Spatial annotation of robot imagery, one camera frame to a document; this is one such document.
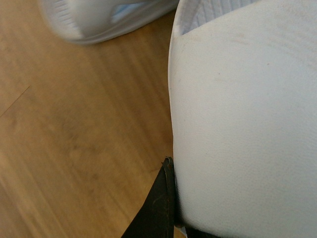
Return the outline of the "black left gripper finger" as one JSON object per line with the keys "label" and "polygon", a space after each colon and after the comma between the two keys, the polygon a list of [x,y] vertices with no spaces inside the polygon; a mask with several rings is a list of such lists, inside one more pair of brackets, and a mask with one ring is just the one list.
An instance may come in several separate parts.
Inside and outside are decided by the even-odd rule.
{"label": "black left gripper finger", "polygon": [[175,217],[175,175],[171,157],[165,158],[141,209],[123,238],[172,238]]}

